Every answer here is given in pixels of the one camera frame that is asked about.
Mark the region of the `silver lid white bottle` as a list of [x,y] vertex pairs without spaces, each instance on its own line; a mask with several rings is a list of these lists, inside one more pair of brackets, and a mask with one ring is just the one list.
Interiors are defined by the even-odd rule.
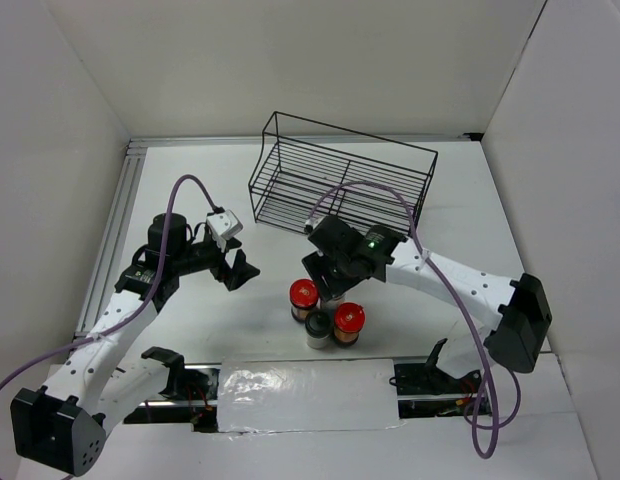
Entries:
[[345,296],[341,295],[333,299],[322,300],[320,302],[320,308],[328,312],[334,312],[344,302],[345,302]]

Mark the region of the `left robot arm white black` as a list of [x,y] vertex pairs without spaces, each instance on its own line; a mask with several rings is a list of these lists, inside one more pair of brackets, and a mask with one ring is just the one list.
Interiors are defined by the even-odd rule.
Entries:
[[112,430],[154,395],[186,390],[184,357],[151,347],[131,363],[124,358],[139,335],[177,291],[181,277],[208,271],[233,291],[259,275],[241,249],[243,226],[218,208],[199,224],[180,214],[153,219],[147,241],[120,275],[109,304],[91,331],[71,348],[65,364],[36,390],[21,389],[10,414],[19,456],[74,477],[87,473]]

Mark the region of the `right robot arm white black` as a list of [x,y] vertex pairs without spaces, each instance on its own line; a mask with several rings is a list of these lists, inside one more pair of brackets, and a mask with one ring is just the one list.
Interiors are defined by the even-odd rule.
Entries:
[[315,250],[302,264],[323,300],[374,279],[464,308],[475,330],[433,348],[426,379],[434,390],[450,391],[485,365],[519,374],[534,371],[552,322],[537,277],[491,275],[417,247],[408,235],[387,226],[360,233],[335,215],[307,220],[304,232]]

